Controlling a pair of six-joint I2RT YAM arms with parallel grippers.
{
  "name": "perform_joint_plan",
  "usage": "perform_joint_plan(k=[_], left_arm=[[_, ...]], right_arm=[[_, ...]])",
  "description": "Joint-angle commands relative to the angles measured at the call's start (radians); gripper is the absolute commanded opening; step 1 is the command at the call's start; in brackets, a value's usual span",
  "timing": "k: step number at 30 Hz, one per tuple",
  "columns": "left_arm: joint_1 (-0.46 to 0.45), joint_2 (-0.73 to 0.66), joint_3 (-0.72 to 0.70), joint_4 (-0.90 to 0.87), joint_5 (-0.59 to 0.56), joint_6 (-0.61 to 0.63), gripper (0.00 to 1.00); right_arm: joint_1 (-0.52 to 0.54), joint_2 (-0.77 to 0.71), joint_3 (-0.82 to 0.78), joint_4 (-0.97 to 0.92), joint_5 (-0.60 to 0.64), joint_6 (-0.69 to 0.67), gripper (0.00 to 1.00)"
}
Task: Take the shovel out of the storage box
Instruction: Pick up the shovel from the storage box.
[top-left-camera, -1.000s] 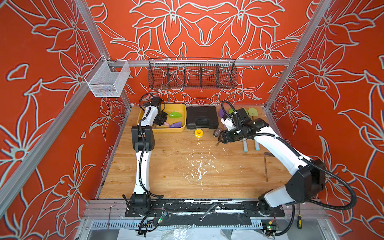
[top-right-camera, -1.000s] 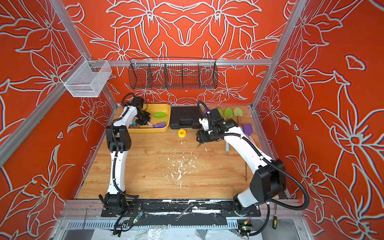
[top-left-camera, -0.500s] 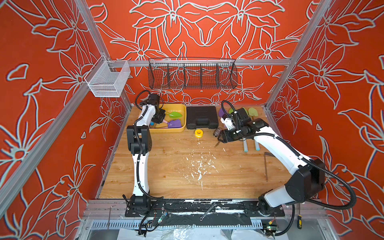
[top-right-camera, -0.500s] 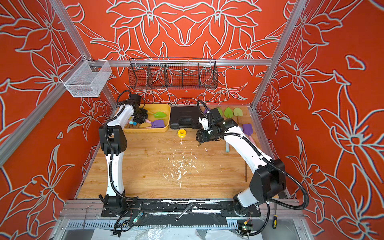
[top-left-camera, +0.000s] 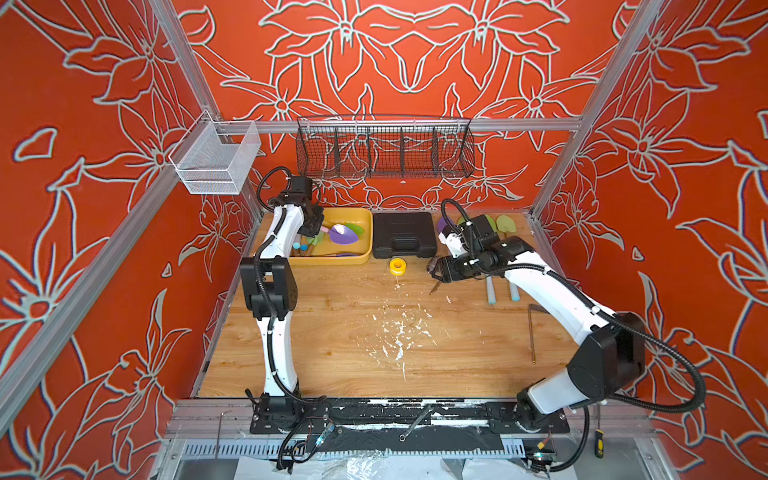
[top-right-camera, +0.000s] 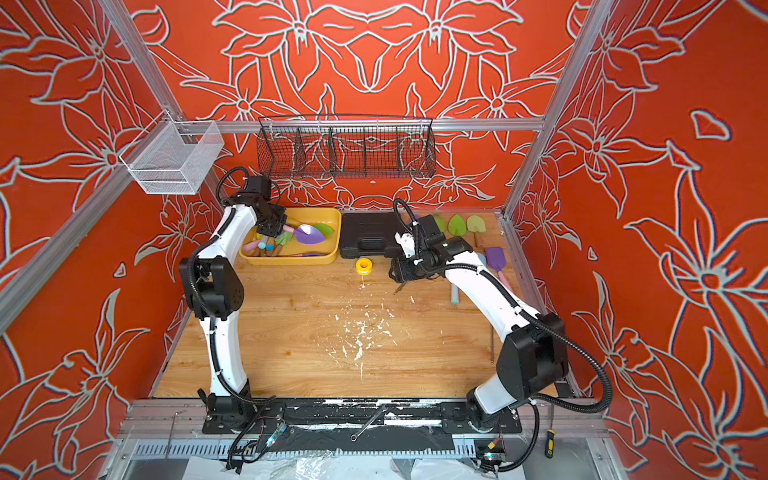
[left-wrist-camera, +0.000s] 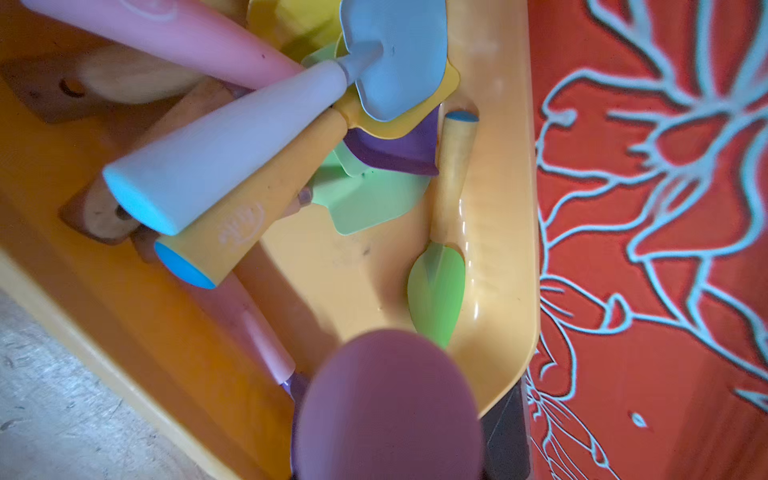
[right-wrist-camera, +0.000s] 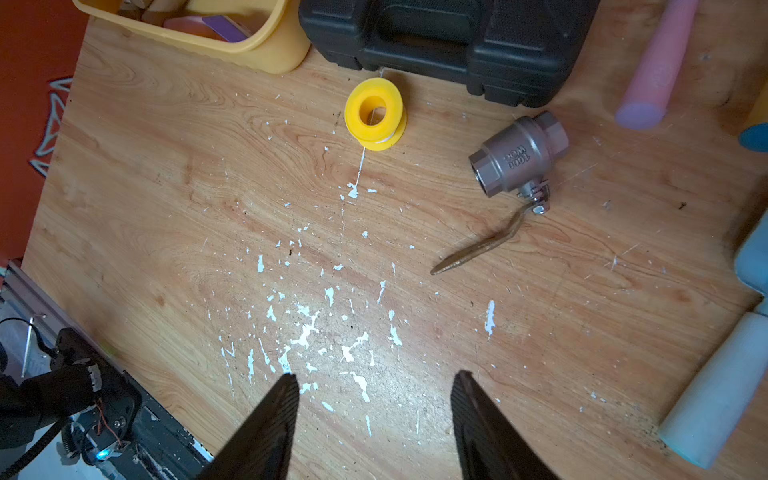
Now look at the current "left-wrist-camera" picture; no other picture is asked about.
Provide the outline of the pink handled tool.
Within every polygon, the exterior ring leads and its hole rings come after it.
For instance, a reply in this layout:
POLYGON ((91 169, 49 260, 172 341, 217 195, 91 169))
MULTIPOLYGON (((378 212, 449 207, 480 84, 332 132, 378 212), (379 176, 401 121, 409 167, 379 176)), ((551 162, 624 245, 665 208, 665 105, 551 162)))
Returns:
POLYGON ((484 441, 468 381, 421 335, 383 329, 344 344, 309 382, 296 479, 479 479, 484 441))

